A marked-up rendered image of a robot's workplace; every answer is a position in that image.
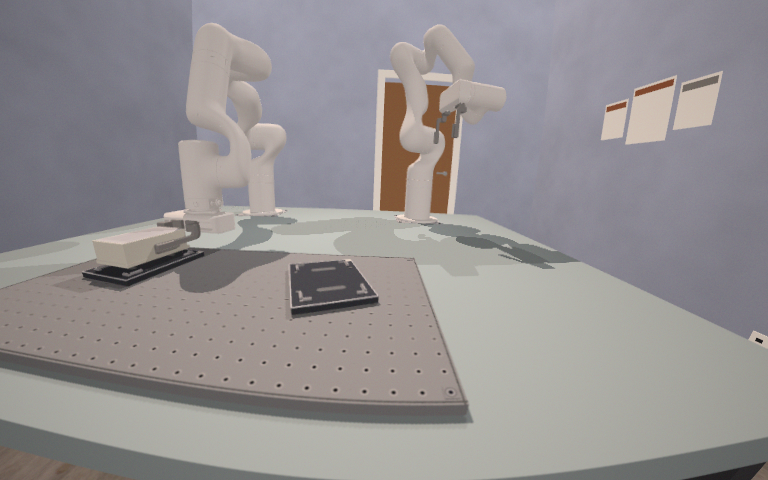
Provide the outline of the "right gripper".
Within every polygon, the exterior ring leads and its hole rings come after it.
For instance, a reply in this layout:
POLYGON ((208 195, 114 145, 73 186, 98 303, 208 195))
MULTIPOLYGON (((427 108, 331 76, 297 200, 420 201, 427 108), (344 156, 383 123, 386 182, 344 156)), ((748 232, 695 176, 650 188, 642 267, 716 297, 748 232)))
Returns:
POLYGON ((167 222, 157 222, 157 227, 184 228, 185 231, 191 232, 191 235, 155 244, 155 253, 161 254, 180 247, 180 244, 196 240, 200 237, 201 232, 220 234, 235 229, 234 213, 220 211, 222 211, 221 208, 212 211, 186 209, 165 213, 163 217, 164 221, 167 222))

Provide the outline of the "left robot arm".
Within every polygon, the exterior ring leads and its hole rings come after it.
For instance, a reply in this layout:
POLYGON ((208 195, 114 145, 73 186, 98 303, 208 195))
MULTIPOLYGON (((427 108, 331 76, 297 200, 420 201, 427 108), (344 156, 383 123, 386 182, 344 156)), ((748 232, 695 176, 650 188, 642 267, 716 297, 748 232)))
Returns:
POLYGON ((409 43, 399 42, 390 54, 392 67, 403 84, 407 104, 400 143, 405 150, 420 153, 416 163, 407 169, 405 212, 397 216, 398 220, 412 223, 437 222, 430 216, 433 171, 444 152, 445 138, 439 131, 439 143, 433 144, 436 129, 423 126, 422 116, 428 108, 428 93, 421 76, 433 69, 437 54, 453 76, 452 85, 459 79, 472 83, 471 98, 465 106, 467 112, 461 114, 468 124, 477 124, 488 111, 500 111, 506 101, 504 88, 472 82, 474 62, 446 26, 430 28, 423 42, 423 51, 409 43))

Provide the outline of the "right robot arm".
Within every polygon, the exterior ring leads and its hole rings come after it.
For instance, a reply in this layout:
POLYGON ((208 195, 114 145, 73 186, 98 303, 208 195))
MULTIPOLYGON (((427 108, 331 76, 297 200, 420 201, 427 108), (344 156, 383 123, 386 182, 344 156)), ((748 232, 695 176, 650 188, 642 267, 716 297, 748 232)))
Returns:
POLYGON ((223 207, 222 188, 248 185, 251 213, 244 213, 249 211, 245 210, 243 215, 283 212, 275 210, 273 168, 286 144, 286 133, 279 125, 258 123, 262 117, 259 95, 244 82, 263 81, 271 70, 269 56, 256 44, 234 36, 216 23, 207 23, 198 30, 186 115, 193 125, 227 137, 230 153, 220 156, 218 144, 211 141, 178 143, 186 209, 217 210, 223 207), (237 124, 226 115, 227 97, 237 111, 237 124), (251 150, 265 152, 251 160, 251 150))

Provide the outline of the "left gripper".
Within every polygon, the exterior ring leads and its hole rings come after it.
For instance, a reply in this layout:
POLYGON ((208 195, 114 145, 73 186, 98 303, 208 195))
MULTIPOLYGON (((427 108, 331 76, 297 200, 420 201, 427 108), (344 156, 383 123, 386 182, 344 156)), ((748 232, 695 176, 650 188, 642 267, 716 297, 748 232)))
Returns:
POLYGON ((456 123, 452 124, 451 137, 452 138, 459 137, 460 113, 463 114, 467 112, 467 107, 465 107, 465 105, 470 101, 470 96, 471 96, 471 82, 467 80, 461 80, 461 79, 459 79, 452 86, 450 86, 443 93, 441 93, 439 111, 442 113, 442 118, 438 118, 436 121, 436 132, 434 132, 434 144, 439 143, 439 124, 446 122, 447 116, 451 115, 451 112, 455 110, 457 110, 456 123))

